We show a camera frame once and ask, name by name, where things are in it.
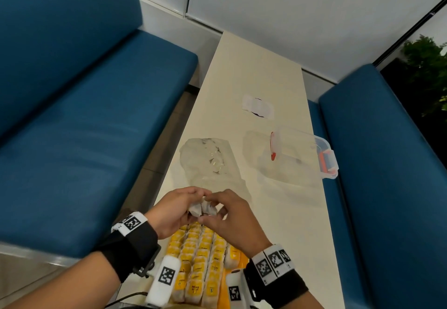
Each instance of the white table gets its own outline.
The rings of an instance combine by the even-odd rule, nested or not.
[[[249,94],[274,106],[274,121],[242,109]],[[215,137],[230,142],[242,178],[252,196],[251,207],[273,243],[281,243],[312,294],[325,308],[344,308],[337,260],[322,183],[312,192],[290,186],[265,187],[265,178],[247,164],[243,137],[252,129],[276,123],[313,133],[301,67],[284,57],[225,32],[215,52],[156,202],[168,191],[184,187],[179,175],[179,149],[190,138]],[[123,285],[121,295],[147,285]]]

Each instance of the hand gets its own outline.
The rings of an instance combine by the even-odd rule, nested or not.
[[[214,230],[232,246],[252,258],[272,244],[262,230],[248,202],[230,189],[207,195],[206,201],[224,206],[217,216],[200,216],[198,222]]]
[[[188,208],[209,195],[211,191],[198,187],[172,190],[144,215],[158,239],[162,240],[171,236],[182,225],[197,221],[196,217],[188,214]]]

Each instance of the black wristband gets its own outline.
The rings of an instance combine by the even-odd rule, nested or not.
[[[250,288],[250,293],[254,293],[254,301],[265,300],[273,309],[279,309],[294,299],[300,297],[309,289],[298,273],[292,269],[268,285],[265,285],[259,276],[252,260],[244,269],[245,279]]]
[[[132,272],[146,275],[159,252],[157,241],[155,230],[144,222],[126,236],[119,231],[112,232],[94,250],[103,253],[122,283]]]

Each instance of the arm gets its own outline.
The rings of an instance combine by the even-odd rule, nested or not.
[[[198,221],[214,230],[248,258],[272,246],[247,201],[227,189],[205,198],[216,206],[222,204],[217,216],[202,216]],[[322,309],[315,297],[306,292],[284,306],[285,309]]]
[[[182,225],[197,220],[188,216],[188,208],[209,194],[210,191],[196,187],[173,190],[145,216],[159,239],[169,237]],[[119,285],[109,261],[101,252],[93,252],[6,309],[102,309]]]

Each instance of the blue cushion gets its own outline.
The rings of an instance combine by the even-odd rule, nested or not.
[[[311,101],[308,101],[308,105],[313,133],[328,140],[320,107]],[[352,227],[338,179],[323,179],[323,187],[346,309],[371,308],[364,272],[358,260]]]
[[[197,66],[143,31],[0,149],[0,241],[80,258],[110,227]]]
[[[446,169],[372,65],[319,102],[374,304],[444,308]]]
[[[0,136],[142,24],[139,0],[0,6]]]

